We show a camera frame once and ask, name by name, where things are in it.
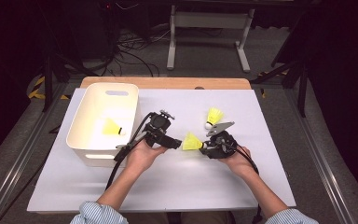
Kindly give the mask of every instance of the white bin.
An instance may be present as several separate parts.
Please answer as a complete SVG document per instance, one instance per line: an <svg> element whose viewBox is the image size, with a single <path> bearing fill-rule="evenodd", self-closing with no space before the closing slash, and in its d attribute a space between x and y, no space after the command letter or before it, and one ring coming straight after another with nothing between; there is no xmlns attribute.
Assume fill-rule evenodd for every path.
<svg viewBox="0 0 358 224"><path fill-rule="evenodd" d="M116 146L126 145L140 124L138 92L137 86L128 83L102 82L87 87L66 137L68 146L86 165L115 165ZM117 133L114 124L125 134Z"/></svg>

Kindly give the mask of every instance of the striped shirt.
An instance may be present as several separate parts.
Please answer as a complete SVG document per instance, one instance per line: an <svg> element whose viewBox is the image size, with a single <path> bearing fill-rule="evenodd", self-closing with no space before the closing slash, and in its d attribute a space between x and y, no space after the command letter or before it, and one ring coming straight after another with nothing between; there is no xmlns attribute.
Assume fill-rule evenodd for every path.
<svg viewBox="0 0 358 224"><path fill-rule="evenodd" d="M127 219L108 205L85 202L80 205L80 214L71 224L127 224ZM266 224L316 224L317 221L296 209L286 209L269 218Z"/></svg>

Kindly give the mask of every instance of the forearm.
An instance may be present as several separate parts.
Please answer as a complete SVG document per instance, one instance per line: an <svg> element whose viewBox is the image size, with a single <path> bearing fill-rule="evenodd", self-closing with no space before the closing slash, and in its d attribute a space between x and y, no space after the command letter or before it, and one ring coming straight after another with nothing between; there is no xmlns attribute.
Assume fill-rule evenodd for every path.
<svg viewBox="0 0 358 224"><path fill-rule="evenodd" d="M118 210L140 175L140 172L124 169L113 184L97 200L97 203L106 204Z"/></svg>
<svg viewBox="0 0 358 224"><path fill-rule="evenodd" d="M288 208L287 205L266 185L266 183L264 183L256 172L251 170L243 171L240 173L240 177L251 189L267 218Z"/></svg>

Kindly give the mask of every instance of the person's left hand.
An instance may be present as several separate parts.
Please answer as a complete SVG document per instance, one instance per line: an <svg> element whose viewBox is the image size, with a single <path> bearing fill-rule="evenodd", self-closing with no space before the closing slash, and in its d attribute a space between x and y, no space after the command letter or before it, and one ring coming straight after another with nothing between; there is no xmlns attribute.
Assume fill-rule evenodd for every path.
<svg viewBox="0 0 358 224"><path fill-rule="evenodd" d="M152 148L143 139L130 152L126 169L141 174L153 164L157 156L163 154L166 150L166 147Z"/></svg>

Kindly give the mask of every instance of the shuttlecock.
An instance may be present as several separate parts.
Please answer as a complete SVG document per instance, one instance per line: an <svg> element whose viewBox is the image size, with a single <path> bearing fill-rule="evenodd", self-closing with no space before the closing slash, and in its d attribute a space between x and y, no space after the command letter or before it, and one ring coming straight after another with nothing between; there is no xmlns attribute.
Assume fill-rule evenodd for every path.
<svg viewBox="0 0 358 224"><path fill-rule="evenodd" d="M112 119L106 119L103 126L104 134L120 134L124 135L126 132L118 126Z"/></svg>
<svg viewBox="0 0 358 224"><path fill-rule="evenodd" d="M208 111L208 118L205 123L205 129L210 130L221 118L223 117L223 112L216 107L211 107Z"/></svg>
<svg viewBox="0 0 358 224"><path fill-rule="evenodd" d="M187 133L185 140L183 140L183 150L196 150L205 147L205 144L201 142L193 133Z"/></svg>

